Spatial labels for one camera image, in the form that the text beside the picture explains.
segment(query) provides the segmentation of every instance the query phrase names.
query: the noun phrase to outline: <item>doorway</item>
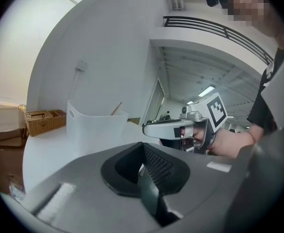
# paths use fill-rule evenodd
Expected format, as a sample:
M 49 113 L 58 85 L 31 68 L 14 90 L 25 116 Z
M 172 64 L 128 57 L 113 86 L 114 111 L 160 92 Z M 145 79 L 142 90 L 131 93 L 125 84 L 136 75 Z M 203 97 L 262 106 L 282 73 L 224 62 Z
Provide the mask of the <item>doorway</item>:
M 146 124 L 148 121 L 152 121 L 156 119 L 164 98 L 165 98 L 165 94 L 163 92 L 162 86 L 160 82 L 157 80 L 157 84 L 156 84 L 151 102 L 148 106 L 143 124 Z

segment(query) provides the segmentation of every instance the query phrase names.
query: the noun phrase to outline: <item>white table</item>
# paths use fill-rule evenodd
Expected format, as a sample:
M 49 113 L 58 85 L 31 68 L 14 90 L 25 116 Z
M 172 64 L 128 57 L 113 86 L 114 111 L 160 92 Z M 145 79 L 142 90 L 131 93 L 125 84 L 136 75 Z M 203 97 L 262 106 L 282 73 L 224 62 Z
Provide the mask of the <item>white table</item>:
M 142 127 L 127 122 L 122 133 L 122 142 L 123 145 L 135 142 L 159 144 L 159 139 L 144 135 Z M 29 192 L 48 176 L 79 157 L 81 155 L 78 153 L 77 148 L 67 139 L 66 127 L 35 137 L 29 136 L 22 163 L 26 192 Z

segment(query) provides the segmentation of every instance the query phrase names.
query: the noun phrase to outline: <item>metal railing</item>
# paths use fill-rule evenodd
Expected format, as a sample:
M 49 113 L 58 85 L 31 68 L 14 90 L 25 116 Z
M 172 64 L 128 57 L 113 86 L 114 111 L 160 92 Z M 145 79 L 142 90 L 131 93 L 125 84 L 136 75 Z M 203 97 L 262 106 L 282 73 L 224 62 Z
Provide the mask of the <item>metal railing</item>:
M 165 27 L 189 28 L 214 33 L 243 46 L 248 51 L 255 54 L 263 62 L 265 62 L 266 65 L 269 65 L 273 62 L 273 58 L 271 58 L 271 56 L 266 53 L 265 50 L 263 50 L 259 45 L 250 40 L 248 37 L 216 22 L 200 18 L 180 16 L 164 17 L 164 19 L 166 19 L 164 25 Z

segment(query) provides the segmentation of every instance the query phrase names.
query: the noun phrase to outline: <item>white storage bin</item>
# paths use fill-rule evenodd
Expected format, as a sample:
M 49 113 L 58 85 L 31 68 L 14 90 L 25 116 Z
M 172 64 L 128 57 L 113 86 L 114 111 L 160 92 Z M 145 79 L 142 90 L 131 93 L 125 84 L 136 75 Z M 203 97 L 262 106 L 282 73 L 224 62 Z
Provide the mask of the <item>white storage bin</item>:
M 66 133 L 80 155 L 96 153 L 122 144 L 121 135 L 128 113 L 119 109 L 113 116 L 98 105 L 77 104 L 68 100 Z

